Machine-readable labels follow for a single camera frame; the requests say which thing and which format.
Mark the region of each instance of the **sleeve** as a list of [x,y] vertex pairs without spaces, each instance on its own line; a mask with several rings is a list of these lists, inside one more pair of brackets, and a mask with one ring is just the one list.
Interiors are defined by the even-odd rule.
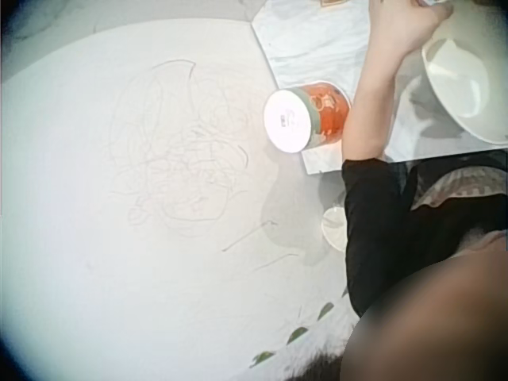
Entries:
[[348,292],[361,317],[397,279],[406,213],[398,180],[388,163],[346,160],[342,177],[348,223]]

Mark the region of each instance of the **white bowl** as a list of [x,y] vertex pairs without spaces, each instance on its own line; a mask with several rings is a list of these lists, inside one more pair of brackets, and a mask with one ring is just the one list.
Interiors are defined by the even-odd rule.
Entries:
[[495,8],[471,0],[422,49],[431,86],[443,107],[471,135],[508,144],[506,24]]

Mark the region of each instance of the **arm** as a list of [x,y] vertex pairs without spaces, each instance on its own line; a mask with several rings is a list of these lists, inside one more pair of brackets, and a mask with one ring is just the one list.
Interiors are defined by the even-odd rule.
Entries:
[[342,137],[344,160],[381,158],[394,106],[395,75],[452,13],[447,5],[421,8],[412,0],[371,0],[371,35],[356,96]]
[[371,37],[342,137],[348,221],[346,271],[354,310],[362,316],[402,273],[406,211],[398,181],[381,158],[394,105],[394,79],[408,52],[449,15],[410,0],[371,0]]

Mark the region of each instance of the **table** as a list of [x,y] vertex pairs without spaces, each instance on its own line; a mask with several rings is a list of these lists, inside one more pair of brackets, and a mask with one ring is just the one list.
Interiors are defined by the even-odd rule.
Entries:
[[[267,0],[252,27],[279,88],[317,80],[353,98],[367,50],[368,0],[321,7],[319,0]],[[419,52],[408,56],[396,79],[394,122],[386,155],[393,161],[486,151],[438,102]],[[341,169],[341,143],[302,153],[307,173]]]

